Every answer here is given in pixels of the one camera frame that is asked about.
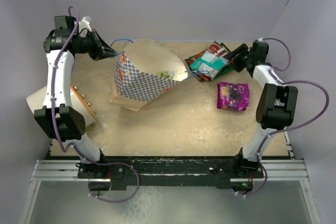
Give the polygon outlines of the small green snack packet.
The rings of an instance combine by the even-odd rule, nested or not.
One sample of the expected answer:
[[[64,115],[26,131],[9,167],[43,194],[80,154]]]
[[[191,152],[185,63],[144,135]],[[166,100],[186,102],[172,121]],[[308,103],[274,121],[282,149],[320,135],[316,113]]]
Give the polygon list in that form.
[[[160,71],[160,72],[157,72],[156,75],[160,78],[173,80],[175,72],[174,71]]]

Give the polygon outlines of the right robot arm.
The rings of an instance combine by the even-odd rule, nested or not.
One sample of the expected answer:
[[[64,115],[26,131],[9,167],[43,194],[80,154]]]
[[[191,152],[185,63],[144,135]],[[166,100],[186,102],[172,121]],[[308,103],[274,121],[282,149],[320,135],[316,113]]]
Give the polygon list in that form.
[[[249,142],[240,149],[234,173],[246,177],[257,169],[262,155],[274,135],[293,123],[298,89],[282,84],[273,67],[266,61],[269,45],[255,40],[252,47],[241,44],[229,54],[229,62],[237,72],[246,70],[262,88],[256,110],[257,126]]]

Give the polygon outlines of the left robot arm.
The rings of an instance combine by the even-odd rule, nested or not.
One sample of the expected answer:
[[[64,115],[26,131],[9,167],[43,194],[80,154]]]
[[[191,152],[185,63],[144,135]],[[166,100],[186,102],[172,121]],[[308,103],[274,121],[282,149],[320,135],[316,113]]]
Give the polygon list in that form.
[[[73,148],[90,173],[104,177],[108,165],[104,155],[86,134],[85,117],[73,108],[71,73],[77,54],[88,54],[94,61],[111,58],[117,52],[91,28],[92,19],[56,16],[55,28],[46,37],[43,47],[48,63],[46,95],[41,108],[34,110],[34,119],[50,139],[57,140],[65,153]]]

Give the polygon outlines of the checkered paper snack bag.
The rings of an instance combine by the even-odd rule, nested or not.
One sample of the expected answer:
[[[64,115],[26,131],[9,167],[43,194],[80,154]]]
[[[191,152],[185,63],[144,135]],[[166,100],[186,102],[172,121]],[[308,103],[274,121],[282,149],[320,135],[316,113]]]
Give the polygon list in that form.
[[[134,40],[119,54],[112,79],[110,101],[138,111],[169,89],[188,79],[183,61],[167,47],[150,39]],[[173,80],[160,71],[174,71]]]

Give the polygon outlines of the red snack packet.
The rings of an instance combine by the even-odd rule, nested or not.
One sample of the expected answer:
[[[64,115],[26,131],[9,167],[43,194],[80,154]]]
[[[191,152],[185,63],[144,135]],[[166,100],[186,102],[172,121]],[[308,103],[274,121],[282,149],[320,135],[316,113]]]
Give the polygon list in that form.
[[[223,42],[218,43],[217,41],[214,41],[210,46],[201,51],[200,54],[203,55],[206,52],[210,52],[211,54],[222,58],[231,53],[229,48]]]

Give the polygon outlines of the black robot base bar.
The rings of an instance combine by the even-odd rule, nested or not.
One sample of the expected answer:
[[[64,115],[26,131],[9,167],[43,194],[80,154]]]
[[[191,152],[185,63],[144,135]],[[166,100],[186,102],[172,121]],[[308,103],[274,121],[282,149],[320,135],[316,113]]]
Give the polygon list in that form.
[[[78,177],[103,180],[104,187],[125,190],[128,186],[192,186],[242,188],[263,178],[263,170],[239,165],[238,156],[107,156],[106,165],[77,163]]]

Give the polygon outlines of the brown snack bag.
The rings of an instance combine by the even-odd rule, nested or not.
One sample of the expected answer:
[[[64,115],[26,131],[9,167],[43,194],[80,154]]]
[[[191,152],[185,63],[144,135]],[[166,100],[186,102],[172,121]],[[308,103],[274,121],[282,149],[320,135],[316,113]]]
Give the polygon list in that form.
[[[189,76],[188,79],[196,78],[200,82],[206,81],[205,75],[209,73],[208,70],[195,70],[195,69],[193,69],[191,67],[191,58],[184,59],[184,62],[186,63],[186,65],[188,67],[188,70],[186,72],[191,74],[191,76]]]

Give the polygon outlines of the purple snack bag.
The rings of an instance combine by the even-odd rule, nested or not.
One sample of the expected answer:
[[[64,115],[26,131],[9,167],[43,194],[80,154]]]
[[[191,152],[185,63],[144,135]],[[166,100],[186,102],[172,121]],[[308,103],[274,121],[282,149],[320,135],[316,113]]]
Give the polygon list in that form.
[[[246,83],[217,83],[217,108],[245,111],[249,106],[250,91]]]

